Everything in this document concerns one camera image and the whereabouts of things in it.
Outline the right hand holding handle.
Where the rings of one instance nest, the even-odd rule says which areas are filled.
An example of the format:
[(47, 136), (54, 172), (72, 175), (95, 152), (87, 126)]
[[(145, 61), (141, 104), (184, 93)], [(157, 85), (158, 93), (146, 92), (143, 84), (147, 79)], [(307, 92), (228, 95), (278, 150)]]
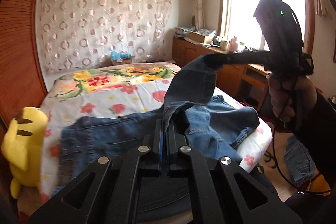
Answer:
[(283, 122), (294, 118), (298, 108), (307, 114), (317, 103), (316, 88), (307, 76), (281, 82), (275, 75), (270, 75), (268, 85), (273, 113)]

